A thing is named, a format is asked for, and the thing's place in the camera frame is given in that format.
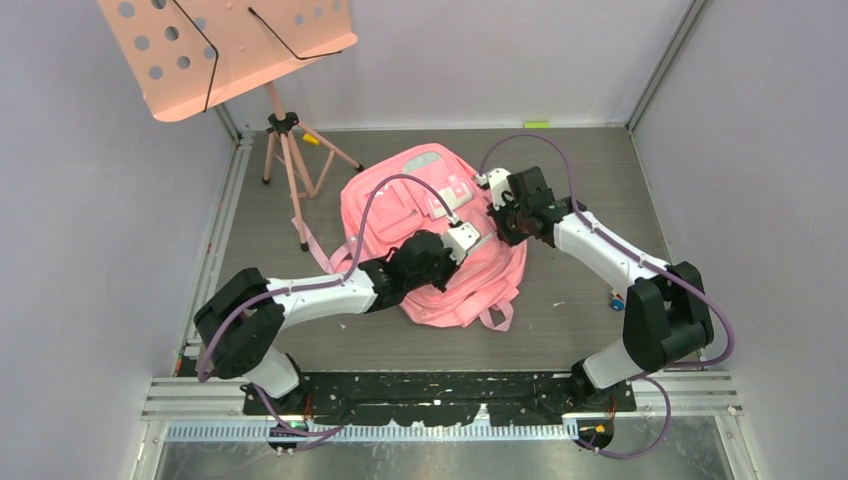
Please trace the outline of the pink student backpack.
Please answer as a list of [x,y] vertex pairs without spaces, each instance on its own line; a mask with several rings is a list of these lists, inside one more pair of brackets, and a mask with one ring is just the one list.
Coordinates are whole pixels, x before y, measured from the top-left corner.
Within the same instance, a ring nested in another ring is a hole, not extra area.
[[466,327],[475,320],[501,332],[509,330],[527,257],[526,244],[514,247],[498,239],[487,214],[490,193],[476,182],[475,169],[437,143],[423,144],[379,162],[350,180],[340,193],[345,243],[327,256],[306,225],[297,224],[319,266],[343,273],[365,238],[364,260],[385,255],[418,230],[443,233],[453,212],[481,234],[478,247],[450,279],[445,292],[426,286],[411,292],[400,306],[418,324]]

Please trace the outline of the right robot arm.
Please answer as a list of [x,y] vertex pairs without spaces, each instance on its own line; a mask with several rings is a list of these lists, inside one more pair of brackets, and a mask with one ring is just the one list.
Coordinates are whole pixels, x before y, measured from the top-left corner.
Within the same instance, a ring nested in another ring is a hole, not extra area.
[[700,272],[688,262],[671,265],[636,249],[608,230],[572,197],[556,198],[538,167],[479,174],[487,213],[510,246],[535,238],[589,267],[624,296],[622,333],[571,368],[567,391],[584,410],[596,410],[611,387],[661,370],[714,339]]

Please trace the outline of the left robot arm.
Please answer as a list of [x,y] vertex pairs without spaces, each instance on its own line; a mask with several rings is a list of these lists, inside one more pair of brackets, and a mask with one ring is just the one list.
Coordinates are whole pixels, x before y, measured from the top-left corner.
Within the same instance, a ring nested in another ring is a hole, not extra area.
[[399,305],[412,291],[444,291],[468,256],[449,234],[419,231],[389,254],[362,261],[349,277],[266,279],[256,268],[239,272],[195,315],[205,346],[198,378],[243,377],[280,412],[298,412],[307,398],[290,355],[273,343],[284,329],[339,314],[367,314]]

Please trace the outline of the colourful toy train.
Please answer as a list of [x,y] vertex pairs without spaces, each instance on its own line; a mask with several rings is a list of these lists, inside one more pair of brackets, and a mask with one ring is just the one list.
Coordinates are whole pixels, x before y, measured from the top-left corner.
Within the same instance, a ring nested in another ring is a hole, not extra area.
[[625,299],[617,291],[611,291],[609,307],[614,311],[623,311],[626,307]]

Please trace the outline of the pink music stand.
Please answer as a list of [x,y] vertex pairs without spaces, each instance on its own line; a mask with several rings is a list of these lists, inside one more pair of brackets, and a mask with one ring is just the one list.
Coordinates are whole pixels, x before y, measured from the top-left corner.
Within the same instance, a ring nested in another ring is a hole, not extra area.
[[324,180],[311,179],[294,132],[328,149],[327,166],[341,158],[358,172],[364,167],[286,110],[275,82],[356,43],[348,2],[127,0],[99,7],[154,119],[182,121],[265,90],[271,144],[262,180],[270,181],[274,161],[283,163],[299,244],[308,250],[300,201],[316,197]]

